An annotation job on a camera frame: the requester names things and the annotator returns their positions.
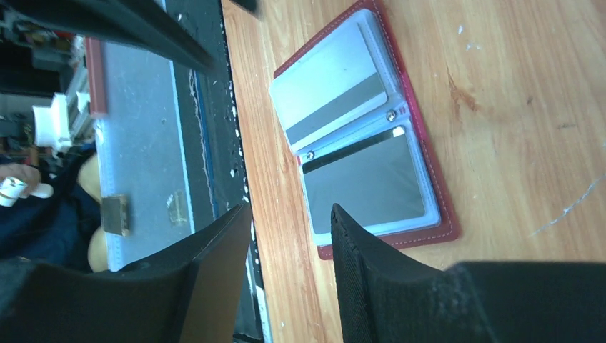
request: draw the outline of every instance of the person's leg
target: person's leg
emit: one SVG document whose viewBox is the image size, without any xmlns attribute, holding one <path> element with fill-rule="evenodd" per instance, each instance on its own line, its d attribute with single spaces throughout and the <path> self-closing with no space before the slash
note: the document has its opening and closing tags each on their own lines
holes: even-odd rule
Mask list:
<svg viewBox="0 0 606 343">
<path fill-rule="evenodd" d="M 101 203 L 101 181 L 99 180 L 99 159 L 93 155 L 80 168 L 78 184 L 93 199 Z M 99 227 L 93 234 L 89 244 L 89 264 L 93 272 L 102 272 L 108 269 L 107 245 L 103 227 Z"/>
</svg>

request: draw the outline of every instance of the gray card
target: gray card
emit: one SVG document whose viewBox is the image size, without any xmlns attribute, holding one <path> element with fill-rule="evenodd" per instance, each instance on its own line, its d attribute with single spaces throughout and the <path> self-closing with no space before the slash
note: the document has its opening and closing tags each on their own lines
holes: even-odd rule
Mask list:
<svg viewBox="0 0 606 343">
<path fill-rule="evenodd" d="M 401 126 L 303 165 L 316 234 L 330 232 L 330 211 L 341 204 L 363 227 L 425 215 L 417 172 Z"/>
</svg>

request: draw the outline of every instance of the wooden table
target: wooden table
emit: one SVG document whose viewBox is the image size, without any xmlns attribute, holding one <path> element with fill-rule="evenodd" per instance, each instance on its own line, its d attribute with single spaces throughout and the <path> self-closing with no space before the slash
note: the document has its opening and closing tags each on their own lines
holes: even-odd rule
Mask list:
<svg viewBox="0 0 606 343">
<path fill-rule="evenodd" d="M 606 2 L 385 1 L 464 230 L 406 254 L 605 261 Z M 265 0 L 261 21 L 223 3 L 274 340 L 340 342 L 332 262 L 267 89 L 353 0 Z"/>
</svg>

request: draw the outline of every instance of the person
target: person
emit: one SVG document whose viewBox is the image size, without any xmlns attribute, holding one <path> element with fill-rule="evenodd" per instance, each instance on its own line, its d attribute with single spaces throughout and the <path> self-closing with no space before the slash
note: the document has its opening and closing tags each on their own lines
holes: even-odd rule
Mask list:
<svg viewBox="0 0 606 343">
<path fill-rule="evenodd" d="M 0 155 L 0 182 L 7 177 L 26 182 L 22 196 L 30 195 L 40 182 L 54 188 L 48 199 L 27 197 L 12 207 L 0 207 L 0 258 L 44 260 L 80 272 L 106 269 L 96 163 L 94 151 L 89 151 L 67 159 L 65 168 L 51 178 L 43 169 Z M 82 182 L 95 177 L 96 181 Z"/>
</svg>

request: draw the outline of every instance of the card holder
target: card holder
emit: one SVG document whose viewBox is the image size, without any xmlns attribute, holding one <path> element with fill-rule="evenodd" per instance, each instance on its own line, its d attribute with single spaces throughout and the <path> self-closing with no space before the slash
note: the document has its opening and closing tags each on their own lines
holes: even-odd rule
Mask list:
<svg viewBox="0 0 606 343">
<path fill-rule="evenodd" d="M 332 257 L 333 203 L 395 247 L 458 237 L 382 11 L 375 0 L 358 1 L 281 66 L 269 88 L 299 159 L 310 230 L 323 259 Z"/>
</svg>

